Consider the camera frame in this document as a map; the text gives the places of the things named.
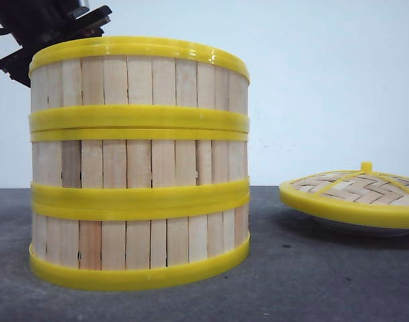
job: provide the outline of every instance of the bamboo steamer lid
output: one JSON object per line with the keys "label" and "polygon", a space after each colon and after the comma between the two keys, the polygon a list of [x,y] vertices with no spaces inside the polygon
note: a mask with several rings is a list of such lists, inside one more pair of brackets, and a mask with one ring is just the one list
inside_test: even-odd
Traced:
{"label": "bamboo steamer lid", "polygon": [[324,172],[280,185],[286,205],[336,230],[365,235],[409,233],[409,178],[360,170]]}

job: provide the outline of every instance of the steamer basket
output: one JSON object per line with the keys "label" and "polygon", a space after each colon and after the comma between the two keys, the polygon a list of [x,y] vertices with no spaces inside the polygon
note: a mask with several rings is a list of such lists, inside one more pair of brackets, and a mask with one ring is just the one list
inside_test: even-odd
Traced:
{"label": "steamer basket", "polygon": [[334,171],[284,182],[283,203],[334,230],[361,235],[409,233],[409,178],[374,172]]}
{"label": "steamer basket", "polygon": [[241,60],[179,40],[88,38],[38,52],[30,78],[37,276],[139,290],[247,257]]}

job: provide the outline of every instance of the yellow band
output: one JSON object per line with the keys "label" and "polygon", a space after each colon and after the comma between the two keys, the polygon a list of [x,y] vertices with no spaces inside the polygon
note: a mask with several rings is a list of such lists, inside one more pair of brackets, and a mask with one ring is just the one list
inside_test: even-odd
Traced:
{"label": "yellow band", "polygon": [[34,55],[30,64],[30,75],[40,66],[53,62],[107,55],[162,56],[195,60],[233,70],[249,79],[244,62],[223,50],[194,42],[153,37],[96,37],[56,44]]}
{"label": "yellow band", "polygon": [[249,202],[249,180],[167,188],[77,189],[32,183],[32,209],[61,219],[127,221],[190,217]]}
{"label": "yellow band", "polygon": [[409,206],[364,205],[298,191],[290,182],[280,185],[282,203],[317,217],[370,227],[409,229]]}
{"label": "yellow band", "polygon": [[81,290],[148,290],[176,286],[219,275],[243,262],[249,253],[249,239],[225,254],[200,262],[148,270],[79,270],[51,264],[30,251],[32,272],[60,286]]}
{"label": "yellow band", "polygon": [[61,140],[222,140],[247,142],[240,132],[210,129],[54,129],[31,133],[31,141]]}
{"label": "yellow band", "polygon": [[248,133],[239,113],[168,105],[86,105],[59,107],[30,115],[30,131],[54,129],[211,129]]}

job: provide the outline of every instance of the gray table surface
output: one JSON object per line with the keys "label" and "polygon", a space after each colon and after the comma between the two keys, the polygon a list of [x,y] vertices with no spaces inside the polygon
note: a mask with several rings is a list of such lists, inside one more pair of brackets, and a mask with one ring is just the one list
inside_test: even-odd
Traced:
{"label": "gray table surface", "polygon": [[0,321],[409,321],[409,235],[333,232],[275,187],[251,191],[240,266],[173,288],[87,292],[32,275],[30,191],[0,189]]}

